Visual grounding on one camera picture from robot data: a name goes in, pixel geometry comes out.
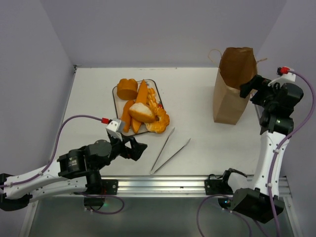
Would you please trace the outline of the brown paper bag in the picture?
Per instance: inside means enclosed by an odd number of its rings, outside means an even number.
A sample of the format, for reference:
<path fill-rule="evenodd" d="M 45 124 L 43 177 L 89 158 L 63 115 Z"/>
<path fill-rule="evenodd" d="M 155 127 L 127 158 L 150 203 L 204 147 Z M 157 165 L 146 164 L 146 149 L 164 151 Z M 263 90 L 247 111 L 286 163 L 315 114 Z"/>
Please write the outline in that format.
<path fill-rule="evenodd" d="M 213 90 L 213 120 L 215 123 L 236 125 L 243 115 L 250 95 L 240 97 L 240 86 L 257 73 L 257 64 L 251 47 L 228 47 L 220 52 L 218 73 Z"/>

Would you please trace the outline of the orange fake bread loaf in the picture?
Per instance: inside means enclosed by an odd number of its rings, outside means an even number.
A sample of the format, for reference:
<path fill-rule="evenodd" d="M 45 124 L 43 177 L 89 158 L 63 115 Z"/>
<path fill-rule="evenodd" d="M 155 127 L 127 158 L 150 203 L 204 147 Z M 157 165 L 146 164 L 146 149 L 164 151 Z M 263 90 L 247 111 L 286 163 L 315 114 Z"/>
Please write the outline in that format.
<path fill-rule="evenodd" d="M 131 116 L 129 114 L 129 108 L 134 105 L 135 101 L 134 100 L 129 100 L 126 102 L 124 108 L 123 108 L 123 112 L 121 115 L 121 120 L 124 121 L 124 128 L 123 128 L 123 132 L 127 133 L 129 131 L 129 128 L 131 126 Z"/>

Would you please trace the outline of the curved fake croissant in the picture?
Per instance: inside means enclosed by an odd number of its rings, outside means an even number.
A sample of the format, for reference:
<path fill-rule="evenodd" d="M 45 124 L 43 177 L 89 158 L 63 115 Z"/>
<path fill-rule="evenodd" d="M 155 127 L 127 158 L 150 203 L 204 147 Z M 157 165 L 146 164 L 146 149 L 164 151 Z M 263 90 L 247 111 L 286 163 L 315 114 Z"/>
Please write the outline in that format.
<path fill-rule="evenodd" d="M 153 111 L 143 103 L 135 103 L 128 110 L 130 116 L 143 123 L 152 123 L 156 120 Z"/>

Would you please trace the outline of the metal tongs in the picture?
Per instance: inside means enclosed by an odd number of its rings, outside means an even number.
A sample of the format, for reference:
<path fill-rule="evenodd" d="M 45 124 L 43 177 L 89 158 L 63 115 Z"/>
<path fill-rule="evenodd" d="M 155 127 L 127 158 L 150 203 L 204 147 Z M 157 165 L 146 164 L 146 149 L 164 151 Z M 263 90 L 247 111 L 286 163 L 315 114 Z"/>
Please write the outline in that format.
<path fill-rule="evenodd" d="M 150 175 L 161 171 L 188 146 L 190 141 L 191 137 L 180 133 L 175 127 L 172 128 L 152 165 Z"/>

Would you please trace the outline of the round twisted fake bread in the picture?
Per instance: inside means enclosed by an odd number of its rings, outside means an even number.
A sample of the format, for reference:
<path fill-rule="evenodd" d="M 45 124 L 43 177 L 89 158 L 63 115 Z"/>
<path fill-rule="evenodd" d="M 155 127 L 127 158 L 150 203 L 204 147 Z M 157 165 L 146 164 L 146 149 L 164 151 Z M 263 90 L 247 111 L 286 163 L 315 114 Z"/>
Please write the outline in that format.
<path fill-rule="evenodd" d="M 167 126 L 169 126 L 170 117 L 163 108 L 157 108 L 156 118 L 157 118 L 156 121 L 145 124 L 146 129 L 149 132 L 161 134 L 165 132 Z"/>

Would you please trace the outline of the braided fake bread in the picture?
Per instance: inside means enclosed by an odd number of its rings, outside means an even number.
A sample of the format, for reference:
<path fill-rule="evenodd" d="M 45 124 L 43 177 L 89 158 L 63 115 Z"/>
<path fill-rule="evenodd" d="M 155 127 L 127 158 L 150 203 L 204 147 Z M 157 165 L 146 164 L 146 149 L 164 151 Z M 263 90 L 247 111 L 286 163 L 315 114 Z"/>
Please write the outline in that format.
<path fill-rule="evenodd" d="M 148 89 L 147 104 L 151 108 L 158 108 L 158 103 L 156 101 L 156 93 L 153 88 Z"/>

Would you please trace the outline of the long orange fake baguette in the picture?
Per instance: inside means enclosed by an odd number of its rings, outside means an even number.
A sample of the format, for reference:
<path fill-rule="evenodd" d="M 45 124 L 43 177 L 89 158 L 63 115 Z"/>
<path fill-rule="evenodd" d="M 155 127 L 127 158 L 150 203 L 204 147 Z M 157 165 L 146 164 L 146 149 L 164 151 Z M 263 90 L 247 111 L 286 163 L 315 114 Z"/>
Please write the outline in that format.
<path fill-rule="evenodd" d="M 145 80 L 143 79 L 141 81 L 141 83 L 140 83 L 139 90 L 138 90 L 138 95 L 137 95 L 135 103 L 146 104 L 147 96 L 148 96 L 148 86 L 147 86 Z M 133 132 L 135 134 L 138 133 L 141 125 L 142 125 L 142 123 L 140 121 L 132 118 L 132 120 L 131 120 L 131 128 L 132 128 L 132 130 L 133 130 Z"/>

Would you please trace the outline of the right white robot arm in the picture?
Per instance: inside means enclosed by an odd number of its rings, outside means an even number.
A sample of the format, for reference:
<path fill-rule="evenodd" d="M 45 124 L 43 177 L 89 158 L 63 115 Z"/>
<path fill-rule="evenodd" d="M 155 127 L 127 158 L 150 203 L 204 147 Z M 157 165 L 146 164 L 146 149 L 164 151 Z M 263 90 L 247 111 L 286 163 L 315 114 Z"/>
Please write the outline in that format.
<path fill-rule="evenodd" d="M 269 222 L 284 209 L 284 202 L 279 199 L 278 179 L 289 135 L 294 130 L 290 116 L 304 96 L 295 79 L 292 72 L 274 80 L 255 75 L 240 86 L 241 98 L 255 90 L 250 100 L 263 108 L 259 120 L 260 155 L 251 182 L 246 174 L 230 168 L 224 172 L 220 188 L 226 194 L 233 194 L 229 210 L 261 223 Z"/>

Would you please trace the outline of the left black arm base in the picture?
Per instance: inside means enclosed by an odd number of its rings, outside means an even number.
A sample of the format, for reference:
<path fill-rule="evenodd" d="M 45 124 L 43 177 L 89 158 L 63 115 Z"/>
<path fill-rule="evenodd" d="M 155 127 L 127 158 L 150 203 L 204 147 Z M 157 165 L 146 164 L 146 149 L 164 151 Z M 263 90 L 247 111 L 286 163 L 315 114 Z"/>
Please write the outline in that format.
<path fill-rule="evenodd" d="M 87 193 L 88 195 L 105 195 L 114 196 L 117 194 L 118 180 L 116 179 L 102 179 L 101 187 L 94 191 Z M 84 207 L 99 211 L 106 204 L 106 197 L 84 197 Z"/>

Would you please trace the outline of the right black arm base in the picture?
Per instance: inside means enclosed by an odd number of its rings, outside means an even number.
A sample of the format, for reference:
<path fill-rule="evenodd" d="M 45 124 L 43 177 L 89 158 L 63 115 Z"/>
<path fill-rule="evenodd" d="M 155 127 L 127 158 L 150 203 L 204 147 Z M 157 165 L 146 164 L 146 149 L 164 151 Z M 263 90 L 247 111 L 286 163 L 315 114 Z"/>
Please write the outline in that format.
<path fill-rule="evenodd" d="M 205 194 L 207 196 L 233 195 L 234 191 L 232 189 L 232 185 L 229 185 L 229 178 L 232 178 L 233 174 L 236 174 L 237 178 L 244 178 L 241 179 L 242 183 L 244 180 L 247 182 L 247 175 L 235 169 L 225 170 L 222 175 L 209 174 L 207 179 L 204 181 Z"/>

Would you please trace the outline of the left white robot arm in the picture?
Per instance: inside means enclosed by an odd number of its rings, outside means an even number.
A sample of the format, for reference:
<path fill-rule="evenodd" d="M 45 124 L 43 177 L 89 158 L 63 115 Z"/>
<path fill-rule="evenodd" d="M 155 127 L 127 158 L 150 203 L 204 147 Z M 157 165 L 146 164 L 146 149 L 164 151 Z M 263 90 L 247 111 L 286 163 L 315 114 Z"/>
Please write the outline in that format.
<path fill-rule="evenodd" d="M 1 174 L 0 208 L 15 211 L 38 199 L 66 193 L 104 194 L 100 170 L 119 156 L 137 161 L 147 147 L 132 136 L 110 137 L 70 150 L 47 169 L 17 176 Z"/>

